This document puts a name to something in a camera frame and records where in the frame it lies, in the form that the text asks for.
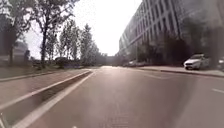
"asphalt road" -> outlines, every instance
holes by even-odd
[[[102,67],[29,127],[223,128],[223,108],[224,79]]]

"curb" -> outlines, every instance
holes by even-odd
[[[30,78],[30,77],[37,77],[37,76],[48,75],[48,74],[59,73],[59,72],[65,72],[65,71],[66,70],[49,71],[49,72],[45,72],[45,73],[37,73],[37,74],[16,76],[16,77],[10,77],[10,78],[2,78],[2,79],[0,79],[0,82],[6,82],[6,81],[18,80],[18,79],[24,79],[24,78]]]
[[[2,114],[2,117],[5,120],[3,123],[6,126],[12,126],[19,120],[26,117],[30,112],[38,108],[38,106],[40,106],[42,103],[51,99],[54,95],[58,94],[62,90],[69,87],[71,84],[81,80],[91,73],[91,71],[86,71],[82,74],[57,82],[45,88],[41,88],[0,105],[0,114]]]
[[[224,78],[224,76],[221,76],[221,75],[201,74],[201,73],[196,73],[196,72],[182,72],[182,71],[170,71],[170,70],[161,70],[161,69],[142,69],[142,68],[136,68],[136,69],[148,70],[148,71],[157,71],[157,72],[168,72],[168,73],[179,73],[179,74],[187,74],[187,75],[197,75],[197,76],[208,76],[208,77]]]

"sky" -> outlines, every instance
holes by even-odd
[[[76,3],[74,14],[77,26],[91,27],[93,40],[100,52],[109,56],[119,50],[119,39],[142,0],[80,0]],[[36,23],[26,34],[26,42],[31,56],[40,58],[42,36]]]

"parked car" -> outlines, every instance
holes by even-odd
[[[221,57],[219,59],[219,62],[218,62],[218,69],[220,70],[223,70],[224,69],[224,57]]]
[[[196,54],[184,62],[184,68],[189,69],[202,69],[207,68],[210,65],[210,58],[204,54]]]
[[[136,60],[129,61],[129,62],[125,63],[123,66],[124,67],[136,67],[137,66],[137,61]]]

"office building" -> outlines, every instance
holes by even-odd
[[[158,46],[164,31],[188,38],[185,41],[190,43],[183,27],[185,19],[203,24],[205,29],[223,27],[223,3],[223,0],[143,0],[120,38],[119,54],[127,60],[137,59],[138,46],[145,41]]]
[[[120,38],[119,54],[133,54],[144,41],[157,45],[164,31],[178,34],[177,25],[173,0],[143,0]]]

